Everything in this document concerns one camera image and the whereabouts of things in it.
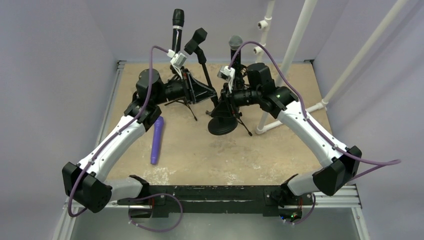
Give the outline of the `purple microphone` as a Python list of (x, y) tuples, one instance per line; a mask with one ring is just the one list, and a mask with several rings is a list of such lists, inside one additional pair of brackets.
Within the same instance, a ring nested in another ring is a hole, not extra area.
[(160, 156), (160, 150), (162, 146), (162, 135), (164, 128), (164, 118), (159, 116), (154, 123), (154, 132), (152, 138), (151, 154), (150, 154), (150, 164), (157, 165)]

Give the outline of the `black round-base mic stand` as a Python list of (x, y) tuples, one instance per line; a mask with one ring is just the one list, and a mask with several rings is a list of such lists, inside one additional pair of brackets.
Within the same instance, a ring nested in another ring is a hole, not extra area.
[[(204, 77), (206, 79), (206, 85), (210, 88), (213, 88), (213, 84), (209, 75), (208, 68), (206, 66), (207, 58), (203, 49), (200, 47), (200, 44), (203, 43), (207, 38), (207, 31), (200, 27), (196, 29), (191, 37), (191, 39), (185, 44), (184, 51), (189, 54), (195, 54), (197, 57), (198, 63), (201, 65)], [(210, 98), (213, 104), (213, 108), (218, 104), (219, 98), (218, 93), (216, 92), (216, 97)], [(205, 113), (211, 117), (211, 111), (206, 111)], [(211, 120), (208, 122), (207, 129), (209, 133), (215, 136), (223, 136), (229, 134), (238, 126), (238, 121), (235, 117), (211, 117)]]

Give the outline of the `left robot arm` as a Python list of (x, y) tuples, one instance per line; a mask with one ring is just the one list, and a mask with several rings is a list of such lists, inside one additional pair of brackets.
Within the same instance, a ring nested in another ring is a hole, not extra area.
[(193, 77), (184, 68), (167, 82), (163, 82), (156, 69), (145, 69), (135, 84), (136, 91), (116, 127), (86, 157), (77, 164), (68, 162), (62, 168), (65, 194), (84, 210), (100, 212), (110, 201), (131, 199), (138, 205), (146, 203), (149, 191), (147, 182), (131, 175), (123, 180), (107, 182), (107, 176), (127, 151), (160, 117), (160, 104), (185, 99), (197, 104), (216, 97), (216, 90)]

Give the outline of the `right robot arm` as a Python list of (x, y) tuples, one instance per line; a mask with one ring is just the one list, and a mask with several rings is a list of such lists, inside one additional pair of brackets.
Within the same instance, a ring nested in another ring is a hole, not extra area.
[(232, 132), (242, 121), (240, 107), (259, 105), (280, 123), (289, 127), (317, 158), (321, 169), (309, 173), (295, 174), (282, 185), (280, 196), (288, 204), (294, 203), (300, 195), (322, 192), (333, 196), (357, 173), (361, 150), (347, 147), (335, 139), (302, 107), (301, 99), (286, 86), (277, 87), (270, 68), (264, 63), (247, 67), (248, 86), (234, 88), (236, 71), (223, 66), (217, 76), (226, 81), (220, 93), (218, 104), (211, 111), (208, 131), (221, 136)]

